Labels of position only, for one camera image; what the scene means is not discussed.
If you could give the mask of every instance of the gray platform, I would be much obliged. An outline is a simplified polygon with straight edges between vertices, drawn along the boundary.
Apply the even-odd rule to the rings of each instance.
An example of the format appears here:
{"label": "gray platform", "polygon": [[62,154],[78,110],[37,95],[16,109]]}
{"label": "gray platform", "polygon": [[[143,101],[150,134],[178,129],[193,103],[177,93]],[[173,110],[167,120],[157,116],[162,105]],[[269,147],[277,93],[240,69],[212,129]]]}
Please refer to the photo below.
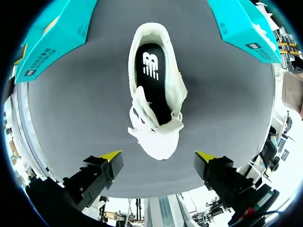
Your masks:
{"label": "gray platform", "polygon": [[[148,156],[128,134],[131,96],[127,61],[133,35],[146,22],[168,30],[188,89],[184,129],[169,160]],[[226,155],[236,167],[262,147],[275,80],[261,64],[221,40],[206,0],[100,0],[87,43],[29,83],[29,107],[41,147],[60,178],[89,155],[123,151],[125,166],[112,197],[146,198],[202,185],[194,151]]]}

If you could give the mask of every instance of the shoe insole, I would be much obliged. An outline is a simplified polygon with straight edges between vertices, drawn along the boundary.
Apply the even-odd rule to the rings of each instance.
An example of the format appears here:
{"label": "shoe insole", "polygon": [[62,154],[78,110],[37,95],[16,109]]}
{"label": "shoe insole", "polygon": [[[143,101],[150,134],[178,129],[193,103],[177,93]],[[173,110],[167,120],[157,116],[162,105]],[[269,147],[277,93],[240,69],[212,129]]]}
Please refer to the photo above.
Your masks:
{"label": "shoe insole", "polygon": [[160,125],[171,120],[171,110],[165,98],[165,56],[157,44],[144,44],[136,53],[137,86],[142,86],[146,101]]}

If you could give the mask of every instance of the sneaker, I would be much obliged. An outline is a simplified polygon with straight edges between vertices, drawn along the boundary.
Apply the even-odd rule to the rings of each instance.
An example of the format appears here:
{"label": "sneaker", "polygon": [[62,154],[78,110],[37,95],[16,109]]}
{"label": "sneaker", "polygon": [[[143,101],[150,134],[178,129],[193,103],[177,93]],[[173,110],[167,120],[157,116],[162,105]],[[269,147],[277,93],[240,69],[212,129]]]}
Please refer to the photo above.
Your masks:
{"label": "sneaker", "polygon": [[182,123],[181,106],[187,90],[179,73],[166,28],[141,25],[128,59],[129,87],[133,98],[128,132],[156,160],[168,159],[176,150]]}

